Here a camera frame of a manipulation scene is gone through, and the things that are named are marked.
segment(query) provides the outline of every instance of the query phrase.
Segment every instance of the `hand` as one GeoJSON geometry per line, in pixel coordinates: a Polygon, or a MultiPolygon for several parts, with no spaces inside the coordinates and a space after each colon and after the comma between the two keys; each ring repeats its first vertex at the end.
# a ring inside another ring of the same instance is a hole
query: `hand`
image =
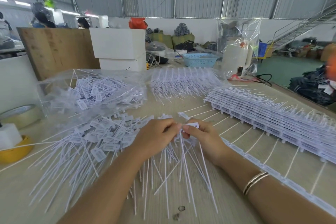
{"type": "Polygon", "coordinates": [[[162,151],[182,127],[173,119],[150,120],[140,129],[131,147],[141,153],[143,161],[162,151]]]}
{"type": "Polygon", "coordinates": [[[216,166],[221,164],[221,160],[228,151],[228,146],[222,141],[216,129],[209,122],[204,122],[198,119],[190,119],[188,123],[198,122],[199,128],[189,125],[183,125],[182,135],[188,139],[194,136],[200,142],[205,156],[216,166]]]}

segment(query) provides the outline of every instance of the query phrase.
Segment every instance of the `silver bangle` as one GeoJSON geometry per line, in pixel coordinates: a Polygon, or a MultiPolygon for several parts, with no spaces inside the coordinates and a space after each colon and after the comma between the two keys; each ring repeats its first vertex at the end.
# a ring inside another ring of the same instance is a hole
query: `silver bangle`
{"type": "Polygon", "coordinates": [[[261,179],[265,178],[269,174],[267,172],[262,172],[257,174],[255,177],[253,177],[245,186],[243,193],[245,196],[247,196],[247,193],[250,191],[250,188],[254,186],[257,182],[259,182],[261,179]]]}

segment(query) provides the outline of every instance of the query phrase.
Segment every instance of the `metal staircase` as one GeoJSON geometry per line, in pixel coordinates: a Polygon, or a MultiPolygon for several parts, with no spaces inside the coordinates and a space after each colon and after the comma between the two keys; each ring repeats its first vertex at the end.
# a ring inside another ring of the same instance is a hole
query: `metal staircase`
{"type": "Polygon", "coordinates": [[[313,15],[311,18],[309,19],[303,18],[309,14],[307,13],[303,17],[298,18],[297,20],[275,31],[271,46],[274,49],[280,49],[285,44],[291,42],[296,37],[304,34],[305,32],[311,30],[317,25],[336,19],[336,0],[330,0],[330,1],[333,1],[332,5],[329,5],[328,7],[324,8],[322,11],[313,15]]]}

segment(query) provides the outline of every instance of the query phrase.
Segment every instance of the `person's right hand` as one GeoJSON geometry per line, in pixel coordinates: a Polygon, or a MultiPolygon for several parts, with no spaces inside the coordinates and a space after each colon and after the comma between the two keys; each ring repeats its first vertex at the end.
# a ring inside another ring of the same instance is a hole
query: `person's right hand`
{"type": "Polygon", "coordinates": [[[228,146],[222,141],[216,129],[212,127],[211,123],[204,122],[198,119],[190,119],[188,123],[198,122],[199,128],[189,125],[183,125],[182,135],[188,139],[194,136],[198,139],[202,146],[202,150],[206,157],[216,166],[221,164],[222,159],[225,157],[228,146]]]}

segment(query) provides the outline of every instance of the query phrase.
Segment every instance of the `white box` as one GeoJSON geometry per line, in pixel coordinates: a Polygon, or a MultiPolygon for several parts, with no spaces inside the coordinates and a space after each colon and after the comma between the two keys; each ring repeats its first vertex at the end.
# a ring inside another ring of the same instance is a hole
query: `white box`
{"type": "Polygon", "coordinates": [[[143,29],[90,28],[90,35],[96,58],[134,60],[146,54],[143,29]]]}
{"type": "Polygon", "coordinates": [[[146,55],[142,55],[135,60],[127,59],[99,59],[100,69],[105,70],[126,70],[145,71],[146,55]]]}

